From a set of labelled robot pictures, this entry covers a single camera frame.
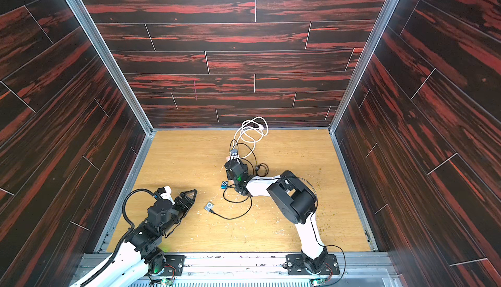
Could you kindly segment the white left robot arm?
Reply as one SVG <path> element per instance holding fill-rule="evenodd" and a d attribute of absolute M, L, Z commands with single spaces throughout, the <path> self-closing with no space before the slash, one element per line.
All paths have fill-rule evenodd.
<path fill-rule="evenodd" d="M 154 197 L 155 203 L 148 208 L 146 219 L 135 226 L 127 216 L 126 204 L 133 194 L 139 192 Z M 181 224 L 198 193 L 195 189 L 188 190 L 173 199 L 171 192 L 169 187 L 161 187 L 154 193 L 147 189 L 130 192 L 121 206 L 123 218 L 129 224 L 128 231 L 108 258 L 73 285 L 129 286 L 145 275 L 162 274 L 166 261 L 159 245 Z"/>

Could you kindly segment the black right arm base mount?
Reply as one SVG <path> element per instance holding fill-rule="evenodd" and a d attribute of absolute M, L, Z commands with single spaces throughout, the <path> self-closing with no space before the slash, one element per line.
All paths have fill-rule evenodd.
<path fill-rule="evenodd" d="M 283 268 L 289 275 L 339 275 L 340 269 L 334 254 L 323 254 L 317 259 L 304 253 L 287 254 Z"/>

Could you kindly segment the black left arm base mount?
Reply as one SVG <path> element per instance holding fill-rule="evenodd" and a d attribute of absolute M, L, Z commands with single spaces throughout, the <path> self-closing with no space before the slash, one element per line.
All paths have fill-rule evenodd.
<path fill-rule="evenodd" d="M 152 277 L 179 277 L 184 269 L 185 258 L 183 254 L 165 253 L 157 248 L 144 258 L 148 266 L 147 274 Z"/>

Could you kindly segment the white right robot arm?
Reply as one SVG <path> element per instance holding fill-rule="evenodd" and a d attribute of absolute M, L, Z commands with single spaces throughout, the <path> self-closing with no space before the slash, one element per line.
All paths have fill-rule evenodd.
<path fill-rule="evenodd" d="M 328 251 L 317 227 L 316 194 L 288 170 L 280 176 L 252 176 L 241 159 L 229 159 L 224 167 L 227 178 L 234 182 L 236 191 L 241 195 L 271 197 L 280 212 L 296 226 L 305 267 L 311 273 L 319 273 Z"/>

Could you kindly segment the grey small mp3 player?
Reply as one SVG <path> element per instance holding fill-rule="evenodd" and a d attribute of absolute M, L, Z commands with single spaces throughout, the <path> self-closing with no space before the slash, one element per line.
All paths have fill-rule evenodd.
<path fill-rule="evenodd" d="M 207 212 L 212 212 L 212 211 L 213 211 L 213 207 L 214 207 L 214 205 L 213 205 L 211 202 L 208 202 L 208 203 L 205 205 L 204 209 L 205 209 Z"/>

